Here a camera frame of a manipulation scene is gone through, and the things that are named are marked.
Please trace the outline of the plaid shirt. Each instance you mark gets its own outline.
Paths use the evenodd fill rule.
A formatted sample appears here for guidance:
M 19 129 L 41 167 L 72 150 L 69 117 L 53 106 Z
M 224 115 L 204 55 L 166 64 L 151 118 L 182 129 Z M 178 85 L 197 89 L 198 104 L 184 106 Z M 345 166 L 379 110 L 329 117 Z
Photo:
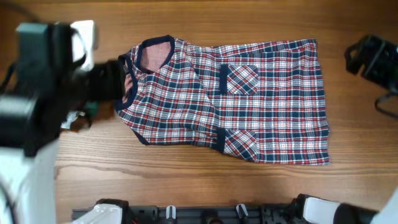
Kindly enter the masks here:
M 115 109 L 145 145 L 209 147 L 259 164 L 329 163 L 314 39 L 202 47 L 165 35 L 119 56 Z

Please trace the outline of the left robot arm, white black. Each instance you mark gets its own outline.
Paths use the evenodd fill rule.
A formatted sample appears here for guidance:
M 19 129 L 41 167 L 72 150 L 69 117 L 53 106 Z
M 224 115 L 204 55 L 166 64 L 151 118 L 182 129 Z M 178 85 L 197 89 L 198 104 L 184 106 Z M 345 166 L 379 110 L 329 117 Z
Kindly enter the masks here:
M 1 222 L 55 223 L 55 160 L 62 124 L 89 101 L 120 99 L 124 72 L 117 60 L 95 63 L 97 28 L 24 22 L 16 30 L 19 58 L 1 83 Z

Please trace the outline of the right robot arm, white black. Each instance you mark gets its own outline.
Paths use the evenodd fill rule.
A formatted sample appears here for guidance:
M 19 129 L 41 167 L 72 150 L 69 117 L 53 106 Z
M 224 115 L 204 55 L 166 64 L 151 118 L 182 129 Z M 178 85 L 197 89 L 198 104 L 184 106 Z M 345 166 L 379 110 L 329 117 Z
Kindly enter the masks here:
M 332 132 L 330 185 L 359 205 L 315 196 L 298 199 L 309 223 L 397 223 L 397 45 L 367 35 L 345 51 L 345 70 L 328 73 Z

